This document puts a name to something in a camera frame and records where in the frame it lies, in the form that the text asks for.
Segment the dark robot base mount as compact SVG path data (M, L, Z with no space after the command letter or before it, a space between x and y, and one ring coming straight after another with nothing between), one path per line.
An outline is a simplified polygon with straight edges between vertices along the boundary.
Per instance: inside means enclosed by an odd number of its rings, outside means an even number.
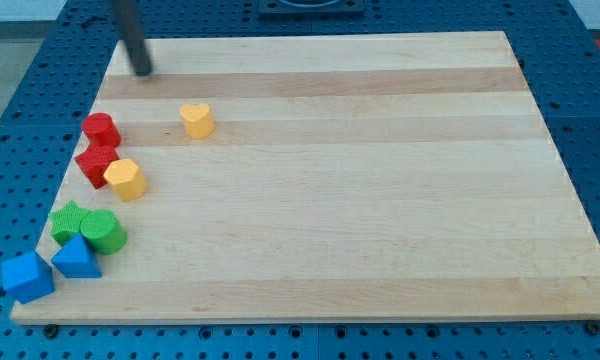
M319 17L364 14L365 0L260 0L258 18Z

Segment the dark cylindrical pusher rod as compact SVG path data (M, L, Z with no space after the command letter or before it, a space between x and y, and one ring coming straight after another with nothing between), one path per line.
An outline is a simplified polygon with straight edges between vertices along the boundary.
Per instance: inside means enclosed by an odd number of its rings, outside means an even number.
M135 75L146 77L152 74L153 64L135 0L110 0L110 9L122 40L131 68Z

